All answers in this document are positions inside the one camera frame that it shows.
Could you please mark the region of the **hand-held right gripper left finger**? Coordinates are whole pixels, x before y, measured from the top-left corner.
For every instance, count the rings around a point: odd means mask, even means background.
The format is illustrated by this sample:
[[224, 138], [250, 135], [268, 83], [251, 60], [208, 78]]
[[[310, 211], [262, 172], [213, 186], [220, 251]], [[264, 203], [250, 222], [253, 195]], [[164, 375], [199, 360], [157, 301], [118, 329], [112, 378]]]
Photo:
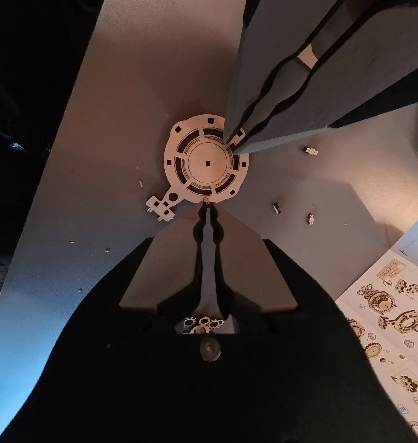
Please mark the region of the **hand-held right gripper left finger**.
[[152, 240], [119, 306], [182, 320], [201, 300], [205, 203], [161, 230]]

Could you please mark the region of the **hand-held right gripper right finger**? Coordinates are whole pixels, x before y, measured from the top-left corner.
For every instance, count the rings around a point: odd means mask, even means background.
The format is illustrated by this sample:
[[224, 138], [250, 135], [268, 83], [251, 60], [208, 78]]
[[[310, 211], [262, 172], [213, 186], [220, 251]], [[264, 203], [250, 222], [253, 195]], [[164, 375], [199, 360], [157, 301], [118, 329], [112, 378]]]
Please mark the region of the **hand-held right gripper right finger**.
[[209, 206], [214, 277], [223, 318], [293, 311], [298, 303], [264, 239], [220, 206]]

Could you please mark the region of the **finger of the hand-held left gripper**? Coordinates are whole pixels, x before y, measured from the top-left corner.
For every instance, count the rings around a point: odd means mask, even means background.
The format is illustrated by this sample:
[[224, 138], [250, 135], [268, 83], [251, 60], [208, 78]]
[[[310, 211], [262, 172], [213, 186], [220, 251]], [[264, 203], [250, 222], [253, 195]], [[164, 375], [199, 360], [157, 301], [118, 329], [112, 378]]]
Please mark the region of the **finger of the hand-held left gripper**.
[[343, 1], [310, 43], [317, 63], [294, 57], [281, 67], [236, 154], [418, 102], [418, 1]]
[[245, 127], [281, 67], [302, 52], [343, 1], [246, 1], [224, 140]]

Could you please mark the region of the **round wooden disc part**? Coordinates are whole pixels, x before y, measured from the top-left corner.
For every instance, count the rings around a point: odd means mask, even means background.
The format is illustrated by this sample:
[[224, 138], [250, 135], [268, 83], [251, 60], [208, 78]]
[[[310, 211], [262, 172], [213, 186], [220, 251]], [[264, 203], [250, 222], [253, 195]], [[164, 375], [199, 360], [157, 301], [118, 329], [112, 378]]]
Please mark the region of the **round wooden disc part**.
[[172, 207], [183, 200], [202, 203], [209, 196], [213, 203], [233, 198], [246, 178], [249, 154], [235, 154], [234, 148], [245, 137], [239, 129], [229, 144], [223, 142], [224, 118], [201, 114], [179, 121], [170, 131], [163, 165], [170, 184], [162, 200], [147, 202], [147, 212], [158, 221], [174, 218]]

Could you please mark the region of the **pile of wooden model parts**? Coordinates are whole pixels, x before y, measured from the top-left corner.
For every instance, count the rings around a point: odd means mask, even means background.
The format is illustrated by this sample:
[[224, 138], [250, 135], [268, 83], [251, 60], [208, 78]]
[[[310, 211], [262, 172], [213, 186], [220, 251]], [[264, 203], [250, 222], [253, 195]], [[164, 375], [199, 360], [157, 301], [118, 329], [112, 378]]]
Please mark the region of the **pile of wooden model parts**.
[[184, 335], [198, 335], [208, 334], [218, 329], [224, 324], [221, 318], [212, 318], [203, 316], [199, 318], [186, 317], [183, 320], [182, 334]]

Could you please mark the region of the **wooden cut-out sheet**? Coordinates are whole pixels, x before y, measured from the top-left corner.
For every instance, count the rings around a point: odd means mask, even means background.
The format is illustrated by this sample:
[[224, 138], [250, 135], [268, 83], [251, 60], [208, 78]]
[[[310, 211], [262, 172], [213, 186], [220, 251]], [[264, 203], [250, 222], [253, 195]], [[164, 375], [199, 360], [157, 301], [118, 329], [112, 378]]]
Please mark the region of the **wooden cut-out sheet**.
[[309, 43], [300, 53], [297, 54], [297, 58], [307, 66], [308, 69], [312, 69], [317, 63], [318, 59], [312, 50], [312, 44]]

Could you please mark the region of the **printed instruction sheet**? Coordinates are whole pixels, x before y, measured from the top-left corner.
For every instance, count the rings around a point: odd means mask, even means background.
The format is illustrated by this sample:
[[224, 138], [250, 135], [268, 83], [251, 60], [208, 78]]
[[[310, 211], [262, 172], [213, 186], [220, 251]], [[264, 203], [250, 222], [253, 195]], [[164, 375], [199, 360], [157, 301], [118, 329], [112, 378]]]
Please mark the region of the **printed instruction sheet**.
[[418, 221], [336, 304], [396, 410], [418, 437]]

